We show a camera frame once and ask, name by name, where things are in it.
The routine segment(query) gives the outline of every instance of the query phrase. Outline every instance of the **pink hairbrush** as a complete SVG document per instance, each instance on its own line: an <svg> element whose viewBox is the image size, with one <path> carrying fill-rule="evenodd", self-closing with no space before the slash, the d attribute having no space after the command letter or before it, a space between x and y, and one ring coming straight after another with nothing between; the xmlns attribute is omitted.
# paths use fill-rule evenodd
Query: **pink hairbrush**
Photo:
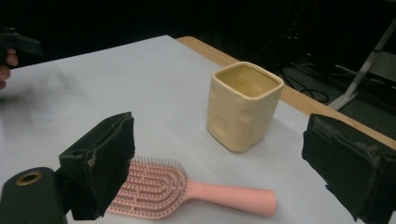
<svg viewBox="0 0 396 224"><path fill-rule="evenodd" d="M128 179L107 211L162 219L190 199L205 200L264 217L272 217L276 212L276 196L272 190L197 183L187 178L177 161L141 157L131 161Z"/></svg>

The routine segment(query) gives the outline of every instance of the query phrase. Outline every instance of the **table surface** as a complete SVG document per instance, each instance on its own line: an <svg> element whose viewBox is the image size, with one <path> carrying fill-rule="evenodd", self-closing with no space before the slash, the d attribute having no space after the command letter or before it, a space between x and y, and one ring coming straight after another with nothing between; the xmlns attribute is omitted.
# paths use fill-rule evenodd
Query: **table surface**
<svg viewBox="0 0 396 224"><path fill-rule="evenodd" d="M34 167L58 169L58 156L84 133L131 111L137 155L180 161L196 181L276 193L271 218L194 200L161 223L355 223L301 157L306 114L320 104L285 88L264 139L244 153L228 151L208 133L211 74L235 61L192 37L159 36L14 69L0 91L0 183ZM303 105L294 108L293 98ZM92 223L70 213L67 219ZM95 223L158 221L106 213Z"/></svg>

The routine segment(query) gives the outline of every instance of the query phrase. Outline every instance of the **cup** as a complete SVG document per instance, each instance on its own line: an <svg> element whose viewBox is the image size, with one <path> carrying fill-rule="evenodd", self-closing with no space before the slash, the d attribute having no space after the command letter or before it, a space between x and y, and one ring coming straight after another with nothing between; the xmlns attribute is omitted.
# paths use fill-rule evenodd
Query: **cup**
<svg viewBox="0 0 396 224"><path fill-rule="evenodd" d="M265 136L284 85L253 63L220 69L211 78L206 128L229 150L246 151Z"/></svg>

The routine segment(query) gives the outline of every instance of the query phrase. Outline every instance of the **cable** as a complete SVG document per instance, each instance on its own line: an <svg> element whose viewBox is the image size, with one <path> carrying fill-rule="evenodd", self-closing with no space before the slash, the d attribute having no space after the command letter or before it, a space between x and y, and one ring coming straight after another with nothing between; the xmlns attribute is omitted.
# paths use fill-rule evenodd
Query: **cable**
<svg viewBox="0 0 396 224"><path fill-rule="evenodd" d="M321 77L326 76L325 74L322 74L322 73L315 73L315 72L312 72L312 71L308 71L308 70L306 70L306 69L304 68L304 66L316 67L316 65L313 64L313 63L291 63L291 64L292 64L295 68L297 68L298 70L300 70L300 71L302 71L302 72L304 72L304 73L306 73L306 74L308 74L308 75L311 75L311 76L321 76ZM347 71L347 72L345 72L345 73L330 73L329 76L331 76L331 77L346 77L346 78L349 78L349 79L353 79L353 78L355 78L356 73L349 70L349 71ZM364 83L364 84L366 84L366 85L383 85L383 84L384 84L384 83L382 83L382 82L380 82L380 81L378 81L378 80L370 79L370 78L367 78L367 77L364 77L364 80L362 81L362 83Z"/></svg>
<svg viewBox="0 0 396 224"><path fill-rule="evenodd" d="M309 94L308 96L310 96L312 99L314 99L314 100L316 100L316 101L318 101L318 102L320 102L320 103L323 103L323 104L324 104L324 103L329 102L330 97L329 97L329 95L326 94L325 92L319 91L319 90L315 90L315 89L309 89L309 88L307 88L303 83L301 83L301 82L297 81L296 79L294 79L294 78L290 77L289 75L287 75L283 69L280 69L278 73L285 79L285 81L289 84L289 86L290 86L291 88L297 90L297 89L291 84L291 82L289 81L289 79L292 80L293 82L297 83L298 85L300 85L300 86L303 88L303 89L300 90L299 92L301 92L301 93L305 93L305 92L308 93L308 94ZM317 99L317 97L315 97L315 95L314 95L314 92L323 95L323 96L324 96L324 100L319 100L319 99Z"/></svg>
<svg viewBox="0 0 396 224"><path fill-rule="evenodd" d="M283 12L283 7L285 5L285 0L282 1L281 5L280 5L280 10L279 10L279 14L277 15L277 19L276 19L276 27L279 25L280 22L280 18L282 16L282 12ZM259 53L257 53L252 59L251 61L254 62L258 57L260 57L267 49L268 46L270 45L271 41L274 38L274 34L271 34L271 36L268 38L267 42L265 43L264 47L262 48L262 50L260 50Z"/></svg>

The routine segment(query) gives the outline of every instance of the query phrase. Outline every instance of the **dark background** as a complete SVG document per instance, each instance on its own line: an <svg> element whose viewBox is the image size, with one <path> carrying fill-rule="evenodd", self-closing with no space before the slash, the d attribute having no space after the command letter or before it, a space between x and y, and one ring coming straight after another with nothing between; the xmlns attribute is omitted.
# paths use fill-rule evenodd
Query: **dark background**
<svg viewBox="0 0 396 224"><path fill-rule="evenodd" d="M378 0L1 0L0 25L41 41L45 56L21 66L170 35L197 37L269 70L306 57L323 71L355 71L395 15ZM396 49L394 37L387 44Z"/></svg>

